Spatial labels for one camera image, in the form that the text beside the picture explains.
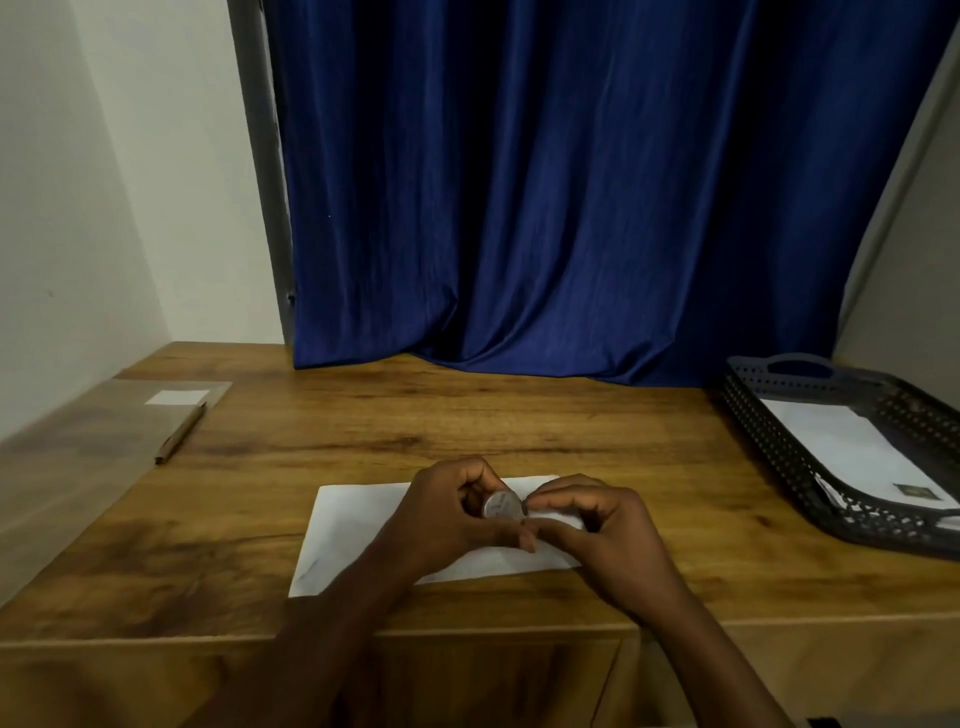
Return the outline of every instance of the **black object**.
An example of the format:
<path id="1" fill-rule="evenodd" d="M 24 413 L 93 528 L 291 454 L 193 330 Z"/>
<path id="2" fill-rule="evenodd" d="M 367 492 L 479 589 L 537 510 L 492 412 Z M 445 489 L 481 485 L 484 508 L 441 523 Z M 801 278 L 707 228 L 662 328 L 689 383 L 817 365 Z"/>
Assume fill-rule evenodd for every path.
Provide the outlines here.
<path id="1" fill-rule="evenodd" d="M 937 525 L 941 518 L 960 515 L 960 508 L 901 505 L 861 493 L 830 473 L 760 398 L 848 406 L 960 500 L 960 413 L 955 409 L 895 376 L 836 366 L 804 353 L 730 357 L 723 397 L 780 475 L 784 495 L 815 526 L 854 544 L 960 561 L 960 531 Z M 815 475 L 843 496 L 846 509 L 830 501 Z"/>

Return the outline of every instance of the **forearm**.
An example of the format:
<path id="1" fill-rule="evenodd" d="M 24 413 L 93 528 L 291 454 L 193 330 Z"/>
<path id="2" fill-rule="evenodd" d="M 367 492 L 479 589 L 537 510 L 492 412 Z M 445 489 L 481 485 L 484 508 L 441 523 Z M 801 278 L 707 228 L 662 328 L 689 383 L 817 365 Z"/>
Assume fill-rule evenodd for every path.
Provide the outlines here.
<path id="1" fill-rule="evenodd" d="M 319 725 L 373 630 L 416 579 L 374 544 L 184 728 Z"/>
<path id="2" fill-rule="evenodd" d="M 677 672 L 700 728 L 792 726 L 746 658 L 685 585 L 649 624 Z"/>

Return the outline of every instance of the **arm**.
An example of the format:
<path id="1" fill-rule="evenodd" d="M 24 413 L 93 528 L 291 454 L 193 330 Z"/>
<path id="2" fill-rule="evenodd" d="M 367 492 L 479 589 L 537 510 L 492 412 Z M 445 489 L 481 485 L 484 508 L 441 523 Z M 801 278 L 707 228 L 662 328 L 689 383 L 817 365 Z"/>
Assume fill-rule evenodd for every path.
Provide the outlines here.
<path id="1" fill-rule="evenodd" d="M 307 726 L 325 718 L 351 665 L 403 594 L 422 576 L 481 546 L 534 550 L 519 523 L 468 513 L 507 486 L 480 458 L 420 471 L 373 543 L 184 724 Z"/>
<path id="2" fill-rule="evenodd" d="M 530 518 L 549 544 L 584 565 L 596 588 L 654 633 L 701 728 L 776 728 L 793 723 L 707 607 L 691 592 L 643 501 L 585 475 L 546 483 L 527 498 L 533 514 L 577 508 L 587 531 Z"/>

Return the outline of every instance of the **wooden table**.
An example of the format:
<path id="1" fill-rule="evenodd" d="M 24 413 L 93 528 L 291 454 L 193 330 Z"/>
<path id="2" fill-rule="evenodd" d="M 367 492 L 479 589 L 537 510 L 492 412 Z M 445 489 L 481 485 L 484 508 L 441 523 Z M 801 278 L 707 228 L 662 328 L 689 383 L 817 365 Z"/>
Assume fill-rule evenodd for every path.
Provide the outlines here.
<path id="1" fill-rule="evenodd" d="M 407 355 L 294 372 L 282 347 L 183 343 L 122 376 L 234 384 L 168 465 L 0 610 L 2 725 L 177 724 L 281 625 L 318 486 L 407 480 L 474 452 L 503 476 L 636 488 L 792 714 L 960 706 L 960 565 L 808 525 L 703 391 L 464 374 Z M 669 720 L 685 710 L 656 646 L 641 654 L 636 627 L 573 571 L 417 587 L 359 670 L 394 725 L 504 710 L 528 725 L 618 724 L 638 695 Z"/>

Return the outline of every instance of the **black plastic basket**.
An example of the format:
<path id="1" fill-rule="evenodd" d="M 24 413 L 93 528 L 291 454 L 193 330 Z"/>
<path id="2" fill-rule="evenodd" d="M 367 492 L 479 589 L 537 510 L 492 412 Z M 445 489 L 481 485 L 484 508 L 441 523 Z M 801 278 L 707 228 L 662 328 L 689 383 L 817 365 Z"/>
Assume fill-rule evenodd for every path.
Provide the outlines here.
<path id="1" fill-rule="evenodd" d="M 823 376 L 783 374 L 790 367 Z M 760 401 L 844 404 L 866 417 L 890 443 L 960 501 L 960 413 L 895 376 L 839 367 L 820 356 L 789 353 L 767 359 L 727 360 L 723 397 L 780 475 L 784 495 L 803 516 L 831 536 L 864 546 L 960 561 L 960 531 L 938 525 L 960 508 L 937 510 L 868 496 L 835 477 Z M 818 484 L 825 480 L 847 502 L 835 505 Z"/>

